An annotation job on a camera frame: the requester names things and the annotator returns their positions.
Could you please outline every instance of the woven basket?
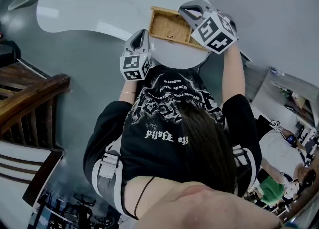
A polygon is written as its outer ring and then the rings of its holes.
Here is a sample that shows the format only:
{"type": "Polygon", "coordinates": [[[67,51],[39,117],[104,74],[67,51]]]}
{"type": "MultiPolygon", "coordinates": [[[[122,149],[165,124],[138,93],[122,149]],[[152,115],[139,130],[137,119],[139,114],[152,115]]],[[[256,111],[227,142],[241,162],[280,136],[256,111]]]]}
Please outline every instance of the woven basket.
{"type": "Polygon", "coordinates": [[[160,7],[151,7],[151,10],[152,16],[149,25],[151,37],[207,50],[190,36],[192,28],[178,11],[160,7]]]}

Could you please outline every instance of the woman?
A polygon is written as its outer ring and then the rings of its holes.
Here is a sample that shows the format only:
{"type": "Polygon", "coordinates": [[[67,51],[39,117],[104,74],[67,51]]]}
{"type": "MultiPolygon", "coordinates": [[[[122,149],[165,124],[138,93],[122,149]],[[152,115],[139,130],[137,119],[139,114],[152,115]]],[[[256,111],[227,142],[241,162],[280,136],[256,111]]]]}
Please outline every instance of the woman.
{"type": "Polygon", "coordinates": [[[136,82],[125,82],[119,100],[99,116],[84,156],[89,182],[105,148],[122,135],[125,214],[139,219],[185,182],[242,196],[254,182],[262,158],[254,117],[244,97],[238,45],[225,52],[223,110],[192,69],[156,66],[143,85],[137,92],[136,82]],[[234,159],[232,148],[238,145],[245,161],[234,159]]]}

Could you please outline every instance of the harness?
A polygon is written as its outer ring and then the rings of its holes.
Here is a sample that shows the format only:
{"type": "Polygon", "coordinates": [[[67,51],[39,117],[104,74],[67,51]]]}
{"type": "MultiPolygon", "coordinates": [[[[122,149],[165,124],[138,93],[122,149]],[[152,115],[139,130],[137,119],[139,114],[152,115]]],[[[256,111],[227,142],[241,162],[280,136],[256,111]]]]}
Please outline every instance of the harness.
{"type": "MultiPolygon", "coordinates": [[[[121,139],[122,136],[110,143],[105,148],[103,157],[95,162],[92,171],[92,185],[95,192],[103,197],[113,208],[121,214],[132,217],[124,208],[123,195],[125,182],[122,180],[121,139]]],[[[247,148],[241,148],[240,145],[233,147],[233,153],[237,167],[251,167],[252,176],[249,187],[252,186],[256,176],[253,154],[247,148]]]]}

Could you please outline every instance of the long dark hair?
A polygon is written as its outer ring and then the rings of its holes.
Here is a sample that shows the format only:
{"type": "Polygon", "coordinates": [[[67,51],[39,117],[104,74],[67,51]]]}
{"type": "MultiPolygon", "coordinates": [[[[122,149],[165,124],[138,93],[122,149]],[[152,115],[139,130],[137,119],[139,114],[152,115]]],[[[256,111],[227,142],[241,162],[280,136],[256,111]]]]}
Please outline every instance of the long dark hair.
{"type": "Polygon", "coordinates": [[[179,111],[183,132],[188,137],[184,147],[192,158],[191,173],[212,189],[234,193],[236,164],[225,132],[203,108],[181,102],[179,111]]]}

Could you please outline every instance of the wrist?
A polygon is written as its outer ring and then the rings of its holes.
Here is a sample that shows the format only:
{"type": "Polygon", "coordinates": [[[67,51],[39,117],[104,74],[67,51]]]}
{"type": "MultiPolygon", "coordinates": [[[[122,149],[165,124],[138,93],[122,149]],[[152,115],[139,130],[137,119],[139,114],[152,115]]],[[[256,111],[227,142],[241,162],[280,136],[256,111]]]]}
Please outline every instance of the wrist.
{"type": "Polygon", "coordinates": [[[237,41],[234,44],[232,44],[228,49],[226,49],[226,52],[227,51],[235,51],[235,50],[238,50],[240,52],[237,41]]]}
{"type": "Polygon", "coordinates": [[[137,81],[125,81],[122,92],[135,92],[137,87],[137,81]]]}
{"type": "Polygon", "coordinates": [[[125,94],[135,94],[135,92],[133,92],[133,91],[121,91],[121,93],[125,93],[125,94]]]}

